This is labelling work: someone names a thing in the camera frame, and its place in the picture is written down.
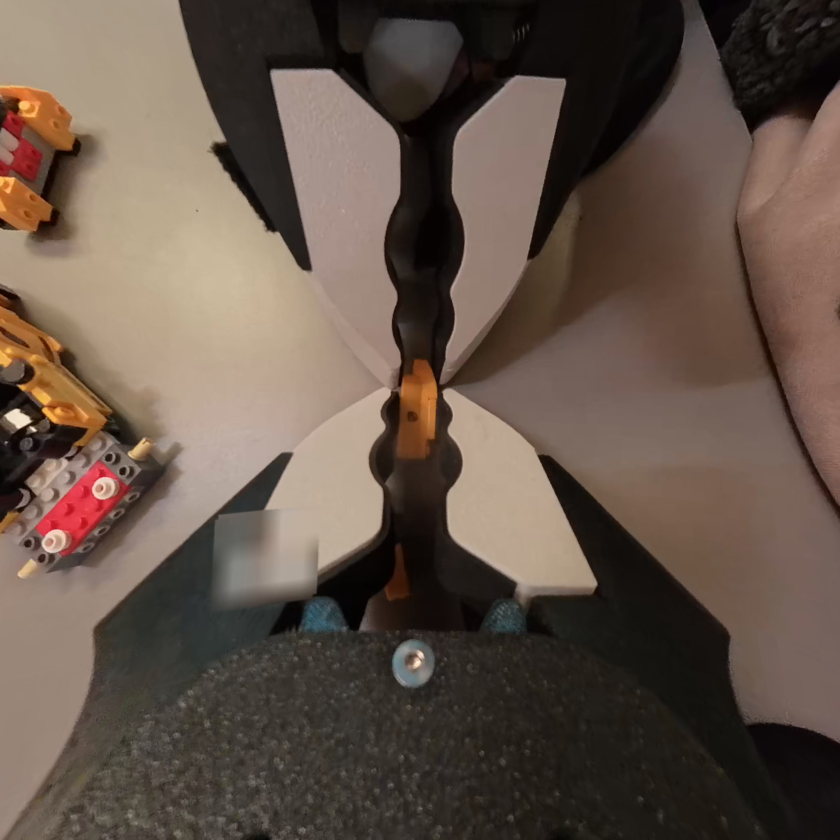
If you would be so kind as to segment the beige shirt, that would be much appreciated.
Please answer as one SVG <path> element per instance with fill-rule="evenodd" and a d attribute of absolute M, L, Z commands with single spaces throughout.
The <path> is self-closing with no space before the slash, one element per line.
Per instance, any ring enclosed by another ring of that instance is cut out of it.
<path fill-rule="evenodd" d="M 753 133 L 738 203 L 752 299 L 793 423 L 839 502 L 839 90 Z"/>

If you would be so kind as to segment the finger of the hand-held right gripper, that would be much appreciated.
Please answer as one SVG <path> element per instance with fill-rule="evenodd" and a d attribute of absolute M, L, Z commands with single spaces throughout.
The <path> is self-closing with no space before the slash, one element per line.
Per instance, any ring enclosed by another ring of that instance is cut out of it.
<path fill-rule="evenodd" d="M 274 69 L 270 82 L 311 282 L 352 352 L 395 389 L 403 358 L 385 237 L 402 191 L 398 128 L 367 91 L 336 70 Z"/>
<path fill-rule="evenodd" d="M 436 303 L 431 351 L 453 379 L 527 268 L 566 80 L 514 76 L 467 86 L 422 120 L 430 207 L 420 267 Z"/>

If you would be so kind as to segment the yellow lego car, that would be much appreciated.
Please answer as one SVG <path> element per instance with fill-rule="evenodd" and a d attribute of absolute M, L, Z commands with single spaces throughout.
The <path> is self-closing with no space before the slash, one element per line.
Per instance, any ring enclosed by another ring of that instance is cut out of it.
<path fill-rule="evenodd" d="M 1 292 L 1 530 L 27 560 L 23 580 L 88 562 L 164 466 L 127 436 L 63 360 L 62 345 Z"/>

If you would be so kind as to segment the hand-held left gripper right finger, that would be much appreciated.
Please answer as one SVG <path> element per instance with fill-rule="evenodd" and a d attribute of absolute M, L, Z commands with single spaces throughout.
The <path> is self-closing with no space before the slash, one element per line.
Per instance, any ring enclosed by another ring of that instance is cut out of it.
<path fill-rule="evenodd" d="M 434 577 L 464 629 L 495 602 L 593 595 L 595 573 L 535 447 L 455 388 L 434 447 Z"/>

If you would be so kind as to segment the orange white red lego subassembly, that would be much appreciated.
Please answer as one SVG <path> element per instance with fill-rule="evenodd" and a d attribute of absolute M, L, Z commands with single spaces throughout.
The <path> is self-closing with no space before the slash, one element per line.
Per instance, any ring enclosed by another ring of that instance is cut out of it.
<path fill-rule="evenodd" d="M 436 438 L 438 386 L 427 360 L 415 360 L 400 389 L 400 416 L 395 456 L 400 460 L 425 459 Z"/>

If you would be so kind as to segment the black orange lego bumper assembly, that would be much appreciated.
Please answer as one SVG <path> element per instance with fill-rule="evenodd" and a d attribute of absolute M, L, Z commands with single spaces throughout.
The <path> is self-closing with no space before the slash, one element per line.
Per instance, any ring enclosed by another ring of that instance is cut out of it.
<path fill-rule="evenodd" d="M 81 142 L 69 111 L 48 91 L 1 86 L 1 228 L 34 234 L 56 224 L 49 193 Z"/>

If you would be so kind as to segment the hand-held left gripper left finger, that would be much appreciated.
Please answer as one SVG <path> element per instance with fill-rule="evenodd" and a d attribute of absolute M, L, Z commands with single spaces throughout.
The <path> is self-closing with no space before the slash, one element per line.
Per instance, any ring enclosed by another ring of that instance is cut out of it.
<path fill-rule="evenodd" d="M 381 388 L 322 423 L 291 453 L 265 508 L 307 513 L 318 539 L 315 595 L 336 601 L 353 630 L 396 565 L 386 481 L 397 407 L 396 394 Z"/>

